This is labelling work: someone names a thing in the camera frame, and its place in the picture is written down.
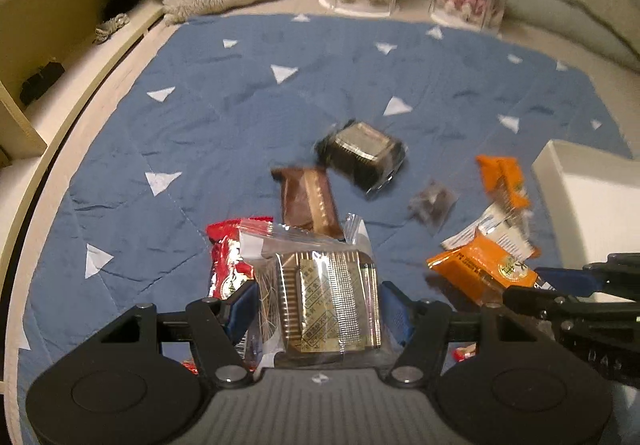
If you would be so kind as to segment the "wooden curved headboard shelf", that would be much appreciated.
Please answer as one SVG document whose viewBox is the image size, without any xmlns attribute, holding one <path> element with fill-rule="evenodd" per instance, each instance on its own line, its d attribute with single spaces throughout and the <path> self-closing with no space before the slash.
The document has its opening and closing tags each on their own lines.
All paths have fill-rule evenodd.
<svg viewBox="0 0 640 445">
<path fill-rule="evenodd" d="M 102 44 L 96 26 L 119 13 L 129 24 Z M 122 54 L 163 15 L 160 0 L 1 0 L 1 163 L 41 156 L 52 140 L 47 109 L 73 103 L 96 88 Z M 23 82 L 47 62 L 64 66 L 64 75 L 37 101 L 20 100 Z"/>
</svg>

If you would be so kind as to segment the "red long snack packet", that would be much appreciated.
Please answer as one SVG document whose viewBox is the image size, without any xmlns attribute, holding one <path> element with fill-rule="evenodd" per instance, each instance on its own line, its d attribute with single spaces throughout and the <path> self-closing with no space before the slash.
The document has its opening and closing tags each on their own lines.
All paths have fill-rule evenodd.
<svg viewBox="0 0 640 445">
<path fill-rule="evenodd" d="M 198 374 L 211 383 L 239 387 L 262 352 L 255 266 L 242 254 L 241 237 L 270 231 L 273 218 L 225 220 L 206 227 L 212 247 L 208 296 L 186 307 Z"/>
</svg>

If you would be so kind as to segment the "orange snack bar packet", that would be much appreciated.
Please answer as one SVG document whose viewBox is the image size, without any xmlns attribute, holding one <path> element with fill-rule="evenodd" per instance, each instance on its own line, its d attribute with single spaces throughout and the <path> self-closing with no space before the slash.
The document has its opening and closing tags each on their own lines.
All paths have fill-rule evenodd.
<svg viewBox="0 0 640 445">
<path fill-rule="evenodd" d="M 506 211 L 530 207 L 525 176 L 518 159 L 508 156 L 477 155 L 480 180 L 486 193 Z"/>
</svg>

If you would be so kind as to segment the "white shallow cardboard box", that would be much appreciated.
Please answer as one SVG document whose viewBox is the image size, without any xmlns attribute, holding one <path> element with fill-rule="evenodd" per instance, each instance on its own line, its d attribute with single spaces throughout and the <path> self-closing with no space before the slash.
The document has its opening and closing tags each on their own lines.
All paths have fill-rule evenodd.
<svg viewBox="0 0 640 445">
<path fill-rule="evenodd" d="M 554 247 L 536 262 L 582 269 L 639 250 L 639 162 L 552 140 L 532 165 Z"/>
</svg>

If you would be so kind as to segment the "brown chocolate wafer packet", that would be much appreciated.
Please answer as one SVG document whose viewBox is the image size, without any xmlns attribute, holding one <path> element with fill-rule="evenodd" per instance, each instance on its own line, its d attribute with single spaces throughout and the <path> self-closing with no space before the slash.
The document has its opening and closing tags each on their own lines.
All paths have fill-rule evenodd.
<svg viewBox="0 0 640 445">
<path fill-rule="evenodd" d="M 285 225 L 334 239 L 344 238 L 325 168 L 275 168 L 271 175 L 281 184 Z"/>
</svg>

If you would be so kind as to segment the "black tray cookie pack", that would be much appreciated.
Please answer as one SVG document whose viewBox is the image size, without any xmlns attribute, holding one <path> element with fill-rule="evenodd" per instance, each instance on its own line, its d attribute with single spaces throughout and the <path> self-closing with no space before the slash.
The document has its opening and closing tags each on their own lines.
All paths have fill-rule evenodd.
<svg viewBox="0 0 640 445">
<path fill-rule="evenodd" d="M 390 183 L 407 157 L 400 139 L 355 119 L 314 144 L 314 152 L 321 165 L 345 176 L 366 195 Z"/>
</svg>

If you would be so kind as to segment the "beige bundle on shelf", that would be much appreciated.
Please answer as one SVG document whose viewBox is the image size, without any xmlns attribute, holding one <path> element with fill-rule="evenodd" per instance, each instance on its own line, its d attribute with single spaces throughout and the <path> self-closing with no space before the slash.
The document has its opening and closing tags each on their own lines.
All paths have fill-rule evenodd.
<svg viewBox="0 0 640 445">
<path fill-rule="evenodd" d="M 94 44 L 102 44 L 107 42 L 115 32 L 121 30 L 126 25 L 129 24 L 129 16 L 126 13 L 119 13 L 116 16 L 112 17 L 110 20 L 102 23 L 99 26 L 96 26 L 96 30 L 94 31 Z"/>
</svg>

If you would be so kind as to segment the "small red candy packet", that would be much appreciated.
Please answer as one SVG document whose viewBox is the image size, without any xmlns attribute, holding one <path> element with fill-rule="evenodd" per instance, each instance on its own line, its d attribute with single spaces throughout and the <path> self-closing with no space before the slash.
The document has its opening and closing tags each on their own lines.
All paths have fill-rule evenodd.
<svg viewBox="0 0 640 445">
<path fill-rule="evenodd" d="M 457 363 L 460 361 L 466 361 L 476 355 L 477 346 L 476 343 L 465 345 L 464 347 L 456 347 L 452 351 L 452 357 Z"/>
</svg>

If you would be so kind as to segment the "small clear dark candy bag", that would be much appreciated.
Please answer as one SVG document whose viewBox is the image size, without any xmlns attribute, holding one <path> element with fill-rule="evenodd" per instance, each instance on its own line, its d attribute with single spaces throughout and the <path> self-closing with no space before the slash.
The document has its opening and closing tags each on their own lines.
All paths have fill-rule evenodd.
<svg viewBox="0 0 640 445">
<path fill-rule="evenodd" d="M 431 180 L 424 190 L 410 199 L 410 217 L 421 222 L 432 234 L 436 234 L 447 221 L 457 200 L 458 195 L 454 191 Z"/>
</svg>

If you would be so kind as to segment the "cream snack packet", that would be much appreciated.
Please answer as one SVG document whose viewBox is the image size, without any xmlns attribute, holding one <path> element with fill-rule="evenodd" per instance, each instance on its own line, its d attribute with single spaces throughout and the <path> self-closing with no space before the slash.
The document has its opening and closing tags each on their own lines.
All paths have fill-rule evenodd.
<svg viewBox="0 0 640 445">
<path fill-rule="evenodd" d="M 496 204 L 490 205 L 478 219 L 458 234 L 445 239 L 440 246 L 445 250 L 460 248 L 469 243 L 477 233 L 492 240 L 521 261 L 533 257 L 536 252 L 521 232 L 521 228 Z"/>
</svg>

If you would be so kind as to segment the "blue quilted triangle blanket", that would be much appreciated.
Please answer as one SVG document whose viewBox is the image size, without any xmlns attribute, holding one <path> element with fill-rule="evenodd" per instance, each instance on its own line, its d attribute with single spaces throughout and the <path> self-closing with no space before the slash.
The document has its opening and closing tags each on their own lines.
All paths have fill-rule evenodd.
<svg viewBox="0 0 640 445">
<path fill-rule="evenodd" d="M 321 165 L 314 144 L 355 119 L 406 145 L 396 176 L 366 195 Z M 410 217 L 436 180 L 458 200 L 445 231 L 485 209 L 477 155 L 518 159 L 548 142 L 622 157 L 630 148 L 590 80 L 551 58 L 469 31 L 383 20 L 284 15 L 200 18 L 180 27 L 96 135 L 70 180 L 35 269 L 17 366 L 24 442 L 30 386 L 128 309 L 182 312 L 208 296 L 206 227 L 270 217 L 285 225 L 271 170 L 322 167 L 344 233 L 362 217 L 380 285 L 460 312 L 451 283 L 426 265 L 445 252 Z M 402 347 L 356 366 L 267 367 L 217 392 L 166 444 L 473 444 L 418 390 L 386 376 Z"/>
</svg>

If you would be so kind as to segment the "gold wafer clear pack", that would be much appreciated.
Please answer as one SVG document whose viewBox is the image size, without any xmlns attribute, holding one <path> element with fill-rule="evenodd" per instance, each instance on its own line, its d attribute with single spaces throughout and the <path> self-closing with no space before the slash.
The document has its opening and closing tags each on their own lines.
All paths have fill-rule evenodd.
<svg viewBox="0 0 640 445">
<path fill-rule="evenodd" d="M 361 366 L 383 347 L 378 271 L 362 217 L 347 216 L 341 239 L 246 220 L 240 257 L 258 286 L 250 331 L 258 369 Z"/>
</svg>

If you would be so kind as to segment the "black item on shelf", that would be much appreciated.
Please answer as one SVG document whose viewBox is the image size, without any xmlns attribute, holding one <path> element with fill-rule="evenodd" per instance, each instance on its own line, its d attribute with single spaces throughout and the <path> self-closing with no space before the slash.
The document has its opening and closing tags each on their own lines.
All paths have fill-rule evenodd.
<svg viewBox="0 0 640 445">
<path fill-rule="evenodd" d="M 25 106 L 39 100 L 41 96 L 64 75 L 64 66 L 57 61 L 47 62 L 27 78 L 21 88 L 20 100 Z"/>
</svg>

